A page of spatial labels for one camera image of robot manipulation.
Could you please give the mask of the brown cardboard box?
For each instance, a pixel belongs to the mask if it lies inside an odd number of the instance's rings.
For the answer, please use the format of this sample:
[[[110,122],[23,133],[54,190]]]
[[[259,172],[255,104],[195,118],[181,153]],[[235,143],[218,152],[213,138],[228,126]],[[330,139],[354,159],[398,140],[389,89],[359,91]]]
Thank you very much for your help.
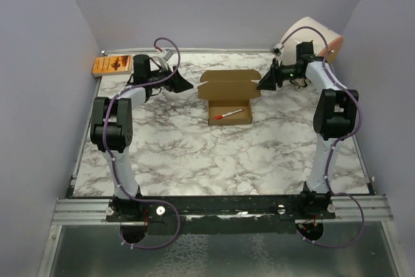
[[[210,126],[249,125],[252,123],[250,101],[261,96],[257,90],[261,74],[254,69],[207,70],[200,77],[198,98],[207,102],[207,120]],[[219,120],[213,118],[244,108]]]

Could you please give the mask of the red capped white marker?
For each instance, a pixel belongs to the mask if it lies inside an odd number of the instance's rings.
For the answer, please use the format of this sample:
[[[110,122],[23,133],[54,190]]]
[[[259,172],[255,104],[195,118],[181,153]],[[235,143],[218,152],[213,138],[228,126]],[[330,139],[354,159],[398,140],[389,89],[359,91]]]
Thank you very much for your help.
[[[244,108],[240,108],[240,109],[238,109],[238,110],[234,110],[234,111],[232,111],[232,112],[227,112],[227,113],[225,113],[225,114],[217,115],[217,116],[215,116],[213,119],[214,119],[214,120],[219,120],[219,119],[222,119],[222,118],[225,118],[225,117],[229,117],[229,116],[231,116],[231,115],[238,114],[238,113],[243,112],[243,111],[244,111]]]

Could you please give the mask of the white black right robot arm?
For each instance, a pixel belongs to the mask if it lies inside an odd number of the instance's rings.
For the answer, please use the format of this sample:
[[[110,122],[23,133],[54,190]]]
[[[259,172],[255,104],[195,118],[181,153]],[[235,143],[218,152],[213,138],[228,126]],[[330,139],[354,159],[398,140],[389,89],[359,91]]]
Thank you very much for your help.
[[[296,45],[294,64],[284,65],[273,59],[257,89],[275,91],[286,80],[299,78],[309,80],[320,94],[313,117],[316,154],[298,203],[299,214],[313,219],[329,206],[333,194],[330,180],[342,143],[355,130],[359,93],[347,89],[333,76],[324,58],[314,54],[312,42]]]

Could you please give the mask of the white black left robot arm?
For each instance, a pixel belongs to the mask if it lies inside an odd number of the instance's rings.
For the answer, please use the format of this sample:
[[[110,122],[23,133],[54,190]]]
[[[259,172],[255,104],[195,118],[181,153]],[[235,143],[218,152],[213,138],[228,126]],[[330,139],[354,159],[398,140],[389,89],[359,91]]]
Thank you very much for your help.
[[[193,88],[168,61],[173,52],[169,49],[154,57],[137,54],[132,57],[133,72],[122,91],[109,97],[96,97],[93,101],[90,140],[105,157],[113,179],[114,192],[106,213],[114,217],[122,214],[134,222],[141,218],[141,193],[132,165],[130,145],[134,136],[133,109],[145,104],[154,89],[181,93]]]

